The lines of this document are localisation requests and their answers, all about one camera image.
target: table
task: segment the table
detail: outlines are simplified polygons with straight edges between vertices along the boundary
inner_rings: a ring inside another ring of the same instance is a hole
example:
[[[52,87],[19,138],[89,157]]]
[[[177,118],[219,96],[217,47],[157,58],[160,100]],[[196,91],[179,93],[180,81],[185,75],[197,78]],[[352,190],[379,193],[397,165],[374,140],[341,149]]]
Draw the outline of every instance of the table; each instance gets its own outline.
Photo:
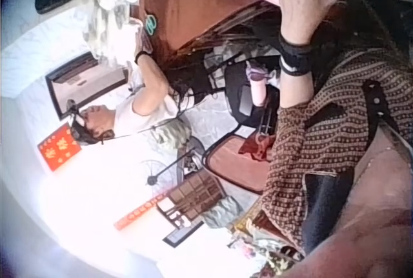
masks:
[[[200,40],[226,19],[243,10],[243,19],[247,19],[266,8],[270,8],[269,4],[260,0],[139,0],[132,17],[145,21],[148,14],[155,15],[157,29],[151,42],[154,58],[163,67],[178,50],[190,48],[191,42]]]

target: mirror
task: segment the mirror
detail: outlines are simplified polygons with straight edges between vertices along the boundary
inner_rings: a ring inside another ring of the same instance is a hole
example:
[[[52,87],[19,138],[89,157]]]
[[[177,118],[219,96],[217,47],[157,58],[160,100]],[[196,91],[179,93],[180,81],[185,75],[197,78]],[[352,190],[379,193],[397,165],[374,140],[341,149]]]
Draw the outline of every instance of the mirror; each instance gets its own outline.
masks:
[[[46,83],[60,120],[68,116],[66,102],[73,99],[79,107],[127,83],[126,68],[99,65],[93,55],[83,54],[46,76]]]

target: person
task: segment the person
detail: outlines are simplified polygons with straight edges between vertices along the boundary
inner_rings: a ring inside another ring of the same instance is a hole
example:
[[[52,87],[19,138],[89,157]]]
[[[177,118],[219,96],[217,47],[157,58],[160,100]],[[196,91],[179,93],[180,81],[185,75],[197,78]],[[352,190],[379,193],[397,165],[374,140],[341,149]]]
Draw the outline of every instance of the person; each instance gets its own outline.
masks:
[[[353,35],[315,92],[312,40],[337,1],[279,0],[280,109],[262,209],[307,256],[285,277],[397,277],[411,258],[413,72]]]
[[[172,89],[163,71],[151,56],[152,47],[144,30],[136,35],[135,63],[140,69],[143,86],[133,82],[135,72],[129,74],[132,94],[116,109],[93,105],[84,109],[72,124],[73,138],[82,145],[96,144],[115,137],[136,134],[167,123],[174,131],[168,134],[187,134],[187,128],[172,121],[183,111],[200,103],[206,96],[202,85],[186,91]]]

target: bottle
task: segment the bottle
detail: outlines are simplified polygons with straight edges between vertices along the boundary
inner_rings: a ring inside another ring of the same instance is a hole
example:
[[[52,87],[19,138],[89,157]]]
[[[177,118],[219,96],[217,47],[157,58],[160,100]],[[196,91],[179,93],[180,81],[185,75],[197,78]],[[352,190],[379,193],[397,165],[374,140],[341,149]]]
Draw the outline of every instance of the bottle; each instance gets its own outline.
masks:
[[[247,61],[246,73],[250,81],[252,103],[256,107],[264,106],[267,97],[267,70],[252,66]]]

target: brown cloth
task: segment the brown cloth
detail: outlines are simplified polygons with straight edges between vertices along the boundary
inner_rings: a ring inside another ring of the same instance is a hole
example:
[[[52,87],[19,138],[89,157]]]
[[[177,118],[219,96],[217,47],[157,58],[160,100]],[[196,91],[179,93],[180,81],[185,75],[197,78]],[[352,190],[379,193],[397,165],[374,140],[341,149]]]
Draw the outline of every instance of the brown cloth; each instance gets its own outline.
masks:
[[[413,73],[389,50],[351,50],[309,103],[282,108],[278,116],[273,161],[263,194],[263,210],[296,246],[303,246],[307,216],[306,174],[340,176],[355,168],[368,145],[365,81],[377,81],[399,134],[412,142]],[[339,116],[306,126],[307,119],[335,103]]]
[[[160,66],[183,45],[199,37],[232,14],[258,0],[139,0],[132,16],[145,23],[148,14],[157,19],[151,37]]]

